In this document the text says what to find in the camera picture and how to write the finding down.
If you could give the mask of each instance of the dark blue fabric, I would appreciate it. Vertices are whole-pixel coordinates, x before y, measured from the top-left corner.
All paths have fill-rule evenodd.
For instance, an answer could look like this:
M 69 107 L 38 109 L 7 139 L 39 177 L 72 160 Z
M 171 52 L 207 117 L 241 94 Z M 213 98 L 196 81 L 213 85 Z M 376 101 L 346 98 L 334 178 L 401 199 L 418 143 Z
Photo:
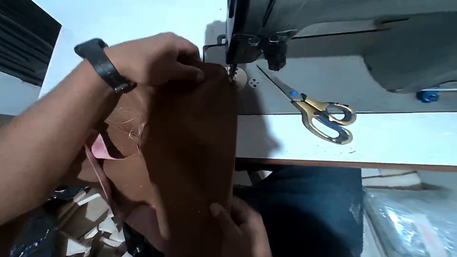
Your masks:
M 235 192 L 263 218 L 273 256 L 360 256 L 361 170 L 287 166 Z

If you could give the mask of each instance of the hand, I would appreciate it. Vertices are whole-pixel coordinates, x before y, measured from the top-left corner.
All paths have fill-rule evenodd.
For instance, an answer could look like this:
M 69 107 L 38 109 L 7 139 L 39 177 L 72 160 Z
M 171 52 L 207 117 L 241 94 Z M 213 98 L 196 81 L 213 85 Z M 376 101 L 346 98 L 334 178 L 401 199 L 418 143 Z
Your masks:
M 123 42 L 105 52 L 121 75 L 138 84 L 204 80 L 203 72 L 190 66 L 201 62 L 197 46 L 170 32 Z
M 232 198 L 231 216 L 218 203 L 212 203 L 209 209 L 222 229 L 222 256 L 271 257 L 262 216 L 245 201 Z

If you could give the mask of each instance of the scissors blade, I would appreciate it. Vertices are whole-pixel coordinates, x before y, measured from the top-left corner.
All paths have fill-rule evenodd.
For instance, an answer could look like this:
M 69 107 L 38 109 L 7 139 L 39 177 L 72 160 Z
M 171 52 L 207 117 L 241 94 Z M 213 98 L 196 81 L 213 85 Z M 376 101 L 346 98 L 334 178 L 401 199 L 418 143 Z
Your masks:
M 303 101 L 303 97 L 296 91 L 295 89 L 289 87 L 288 85 L 284 84 L 278 77 L 274 76 L 273 73 L 262 69 L 260 66 L 257 65 L 259 70 L 265 74 L 265 76 L 271 80 L 281 91 L 292 101 Z

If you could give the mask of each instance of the forearm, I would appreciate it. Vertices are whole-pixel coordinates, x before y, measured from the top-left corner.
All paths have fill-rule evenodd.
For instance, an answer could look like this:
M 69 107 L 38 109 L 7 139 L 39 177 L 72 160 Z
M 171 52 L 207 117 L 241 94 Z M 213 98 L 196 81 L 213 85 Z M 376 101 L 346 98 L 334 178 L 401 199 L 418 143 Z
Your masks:
M 46 200 L 114 98 L 85 61 L 0 132 L 0 224 Z

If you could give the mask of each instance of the white table top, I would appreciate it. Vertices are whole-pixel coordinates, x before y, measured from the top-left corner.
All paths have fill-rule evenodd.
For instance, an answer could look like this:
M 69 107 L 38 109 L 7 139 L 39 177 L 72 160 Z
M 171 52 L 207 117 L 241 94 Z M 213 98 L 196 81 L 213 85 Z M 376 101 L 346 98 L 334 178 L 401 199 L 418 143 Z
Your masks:
M 93 37 L 109 45 L 171 31 L 200 51 L 207 25 L 225 21 L 226 0 L 34 0 L 62 24 L 40 97 L 79 62 L 73 47 Z M 310 133 L 301 115 L 239 116 L 237 157 L 457 166 L 457 113 L 358 114 L 354 140 L 335 145 Z

